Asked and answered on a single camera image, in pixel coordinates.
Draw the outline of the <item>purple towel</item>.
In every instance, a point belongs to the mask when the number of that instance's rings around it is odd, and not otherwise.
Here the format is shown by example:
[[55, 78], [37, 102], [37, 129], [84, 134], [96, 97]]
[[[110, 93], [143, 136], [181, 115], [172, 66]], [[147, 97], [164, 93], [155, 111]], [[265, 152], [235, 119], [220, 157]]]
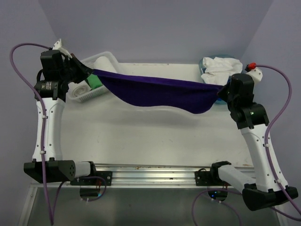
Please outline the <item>purple towel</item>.
[[94, 69], [102, 84], [122, 101], [139, 107], [170, 106], [205, 113], [218, 99], [219, 85], [158, 77], [124, 75]]

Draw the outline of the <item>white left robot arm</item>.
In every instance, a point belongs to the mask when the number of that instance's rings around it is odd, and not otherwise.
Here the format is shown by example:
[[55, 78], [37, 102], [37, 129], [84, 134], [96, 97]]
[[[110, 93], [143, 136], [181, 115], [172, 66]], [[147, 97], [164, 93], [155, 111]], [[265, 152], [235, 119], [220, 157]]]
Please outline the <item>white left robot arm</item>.
[[42, 69], [33, 87], [38, 109], [37, 141], [24, 172], [41, 184], [81, 178], [92, 185], [98, 179], [94, 163], [64, 160], [61, 151], [61, 122], [69, 83], [84, 81], [92, 69], [63, 48], [42, 52], [40, 60]]

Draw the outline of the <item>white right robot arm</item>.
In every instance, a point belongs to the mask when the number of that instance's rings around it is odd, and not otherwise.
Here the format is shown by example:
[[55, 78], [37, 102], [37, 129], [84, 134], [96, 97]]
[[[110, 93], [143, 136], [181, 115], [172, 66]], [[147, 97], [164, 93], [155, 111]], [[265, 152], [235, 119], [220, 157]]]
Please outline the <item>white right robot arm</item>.
[[289, 186], [281, 173], [267, 128], [265, 108], [253, 101], [254, 81], [248, 74], [232, 75], [218, 93], [227, 103], [231, 118], [244, 137], [254, 166], [255, 178], [249, 177], [228, 161], [212, 164], [210, 181], [226, 182], [243, 196], [249, 210], [277, 206], [298, 197], [297, 188]]

